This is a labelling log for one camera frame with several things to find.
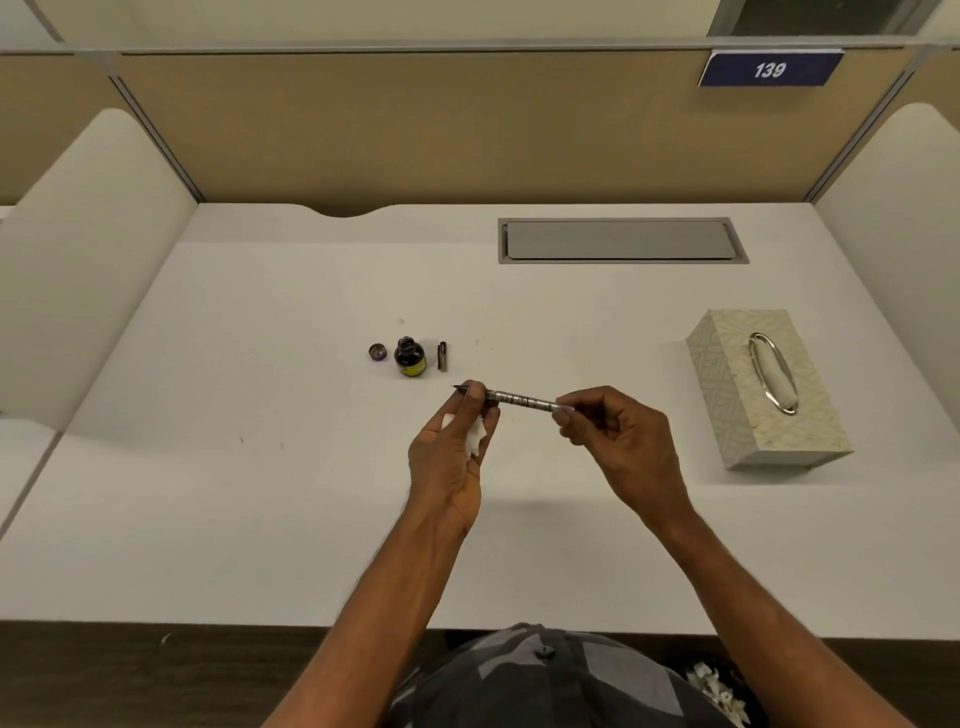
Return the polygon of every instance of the fountain pen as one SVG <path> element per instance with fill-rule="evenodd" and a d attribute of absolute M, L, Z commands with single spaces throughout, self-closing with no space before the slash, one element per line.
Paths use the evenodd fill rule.
<path fill-rule="evenodd" d="M 467 393 L 465 384 L 454 384 L 453 388 L 461 394 Z M 487 401 L 500 404 L 515 404 L 518 407 L 530 407 L 531 409 L 541 409 L 544 412 L 556 412 L 558 409 L 573 410 L 568 404 L 557 404 L 554 401 L 538 400 L 536 397 L 524 397 L 523 395 L 512 395 L 510 392 L 500 392 L 496 389 L 487 390 Z"/>

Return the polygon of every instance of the text 139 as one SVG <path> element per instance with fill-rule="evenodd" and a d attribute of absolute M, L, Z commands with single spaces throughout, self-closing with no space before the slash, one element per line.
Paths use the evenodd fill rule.
<path fill-rule="evenodd" d="M 761 63 L 756 67 L 755 79 L 778 79 L 786 70 L 786 63 Z"/>

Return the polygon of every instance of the bottle label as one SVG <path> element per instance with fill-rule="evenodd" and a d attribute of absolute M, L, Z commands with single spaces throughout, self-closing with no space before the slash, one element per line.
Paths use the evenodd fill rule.
<path fill-rule="evenodd" d="M 400 370 L 407 376 L 416 376 L 426 369 L 426 359 L 421 359 L 412 367 L 400 367 Z"/>

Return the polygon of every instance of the hand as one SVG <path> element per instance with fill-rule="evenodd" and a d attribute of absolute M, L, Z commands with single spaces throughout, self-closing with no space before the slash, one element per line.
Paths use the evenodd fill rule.
<path fill-rule="evenodd" d="M 560 434 L 593 455 L 613 492 L 657 535 L 694 516 L 666 415 L 612 387 L 557 398 Z"/>
<path fill-rule="evenodd" d="M 461 536 L 467 535 L 480 511 L 480 464 L 500 419 L 500 409 L 486 404 L 487 388 L 478 381 L 464 383 L 469 385 L 467 393 L 455 392 L 407 451 L 410 497 L 406 510 L 438 516 Z M 445 414 L 453 414 L 453 421 L 441 429 Z M 467 459 L 467 433 L 481 415 L 487 435 L 480 441 L 480 456 Z"/>

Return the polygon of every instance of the ink bottle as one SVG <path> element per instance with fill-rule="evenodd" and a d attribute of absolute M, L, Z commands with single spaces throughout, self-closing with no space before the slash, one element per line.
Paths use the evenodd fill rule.
<path fill-rule="evenodd" d="M 404 336 L 396 342 L 394 361 L 400 371 L 407 376 L 423 374 L 426 369 L 426 353 L 423 347 L 409 336 Z"/>

